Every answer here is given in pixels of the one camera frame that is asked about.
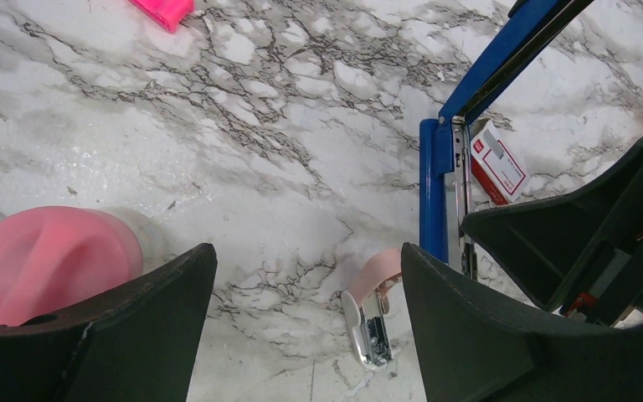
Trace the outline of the blue stapler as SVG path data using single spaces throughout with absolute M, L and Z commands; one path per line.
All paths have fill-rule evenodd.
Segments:
M 419 124 L 419 245 L 472 280 L 475 245 L 460 227 L 472 211 L 471 124 L 591 3 L 516 2 L 437 116 Z

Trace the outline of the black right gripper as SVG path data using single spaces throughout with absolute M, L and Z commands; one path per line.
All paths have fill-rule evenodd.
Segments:
M 643 137 L 583 187 L 460 226 L 545 311 L 614 326 L 643 312 Z

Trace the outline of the white red staple box sleeve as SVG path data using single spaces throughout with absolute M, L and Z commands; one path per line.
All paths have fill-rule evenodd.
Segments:
M 471 172 L 495 205 L 514 203 L 529 182 L 530 174 L 510 149 L 490 119 L 471 128 Z

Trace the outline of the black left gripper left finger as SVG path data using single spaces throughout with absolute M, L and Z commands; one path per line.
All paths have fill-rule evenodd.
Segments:
M 184 401 L 217 256 L 201 244 L 109 291 L 0 326 L 0 401 Z

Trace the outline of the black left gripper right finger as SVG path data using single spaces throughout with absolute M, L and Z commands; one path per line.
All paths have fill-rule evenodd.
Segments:
M 401 250 L 429 401 L 643 401 L 643 324 L 602 327 L 530 307 Z

